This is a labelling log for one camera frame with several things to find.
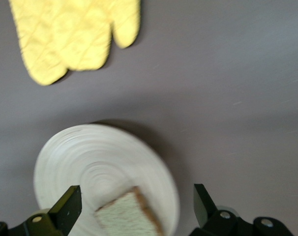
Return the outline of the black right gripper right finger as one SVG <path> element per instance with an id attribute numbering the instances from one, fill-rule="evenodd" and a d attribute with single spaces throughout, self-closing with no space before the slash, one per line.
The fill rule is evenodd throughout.
<path id="1" fill-rule="evenodd" d="M 199 227 L 192 236 L 252 236 L 253 225 L 228 210 L 219 210 L 203 184 L 194 184 L 194 212 Z"/>

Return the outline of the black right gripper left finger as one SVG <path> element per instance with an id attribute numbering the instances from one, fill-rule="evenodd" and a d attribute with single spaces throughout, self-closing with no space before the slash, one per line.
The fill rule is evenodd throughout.
<path id="1" fill-rule="evenodd" d="M 47 213 L 38 213 L 8 231 L 10 236 L 67 236 L 82 212 L 80 186 L 70 186 Z"/>

